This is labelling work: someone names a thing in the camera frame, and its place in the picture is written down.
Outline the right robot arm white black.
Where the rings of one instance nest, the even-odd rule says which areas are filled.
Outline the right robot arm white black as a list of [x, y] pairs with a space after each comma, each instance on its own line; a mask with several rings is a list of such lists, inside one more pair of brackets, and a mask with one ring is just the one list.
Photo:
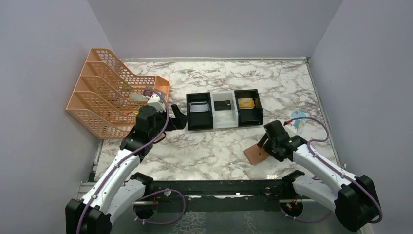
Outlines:
[[349, 231], [356, 232], [368, 223], [381, 222], [383, 210], [373, 180], [327, 160], [311, 146], [314, 139], [307, 141], [298, 135], [290, 136], [285, 126], [293, 121], [275, 120], [266, 124], [265, 134], [257, 145], [276, 160], [288, 159], [318, 178], [315, 181], [301, 171], [294, 172], [284, 177], [289, 189], [328, 208]]

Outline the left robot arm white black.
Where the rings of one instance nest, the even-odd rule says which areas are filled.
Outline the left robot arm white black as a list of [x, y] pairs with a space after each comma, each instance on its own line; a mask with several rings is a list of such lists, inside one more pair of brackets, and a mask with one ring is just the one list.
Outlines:
[[104, 175], [81, 199], [71, 199], [65, 208], [66, 233], [109, 234], [113, 223], [135, 201], [153, 199], [153, 178], [141, 173], [130, 175], [165, 132], [182, 130], [187, 116], [177, 105], [175, 115], [141, 107], [136, 124], [121, 141], [120, 149]]

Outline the brown leather card holder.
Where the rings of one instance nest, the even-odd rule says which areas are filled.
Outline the brown leather card holder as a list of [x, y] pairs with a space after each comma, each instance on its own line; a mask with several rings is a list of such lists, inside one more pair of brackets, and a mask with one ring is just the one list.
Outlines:
[[259, 147], [257, 144], [245, 149], [243, 153], [251, 165], [256, 165], [270, 156], [264, 148]]

